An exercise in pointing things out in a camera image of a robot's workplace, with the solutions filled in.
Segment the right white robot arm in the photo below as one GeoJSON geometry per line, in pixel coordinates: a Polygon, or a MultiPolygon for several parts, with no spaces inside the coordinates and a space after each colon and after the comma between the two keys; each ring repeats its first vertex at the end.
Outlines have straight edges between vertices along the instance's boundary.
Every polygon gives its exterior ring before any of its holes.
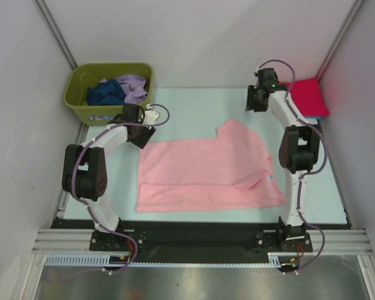
{"type": "Polygon", "coordinates": [[[256,84],[247,87],[246,111],[271,112],[284,129],[278,159],[285,172],[285,204],[280,224],[286,228],[303,226],[301,200],[305,191],[304,175],[318,161],[320,138],[317,127],[308,126],[303,114],[294,104],[289,88],[279,82],[273,68],[255,72],[256,84]]]}

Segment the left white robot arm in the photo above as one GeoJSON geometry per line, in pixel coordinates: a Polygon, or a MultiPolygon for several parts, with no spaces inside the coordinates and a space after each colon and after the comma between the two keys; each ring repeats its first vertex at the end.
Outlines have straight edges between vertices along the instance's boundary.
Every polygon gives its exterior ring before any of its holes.
{"type": "Polygon", "coordinates": [[[95,229],[105,232],[103,241],[113,250],[124,246],[126,235],[117,229],[120,218],[106,196],[106,158],[125,143],[144,148],[156,132],[158,118],[159,113],[149,104],[126,104],[97,136],[66,147],[62,189],[87,208],[95,229]]]}

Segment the pink t shirt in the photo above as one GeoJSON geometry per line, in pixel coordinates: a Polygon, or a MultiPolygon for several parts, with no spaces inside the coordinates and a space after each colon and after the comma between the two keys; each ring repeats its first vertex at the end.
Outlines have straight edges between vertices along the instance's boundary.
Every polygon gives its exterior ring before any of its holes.
{"type": "Polygon", "coordinates": [[[139,213],[278,207],[284,194],[255,131],[231,119],[216,137],[151,142],[139,152],[139,213]]]}

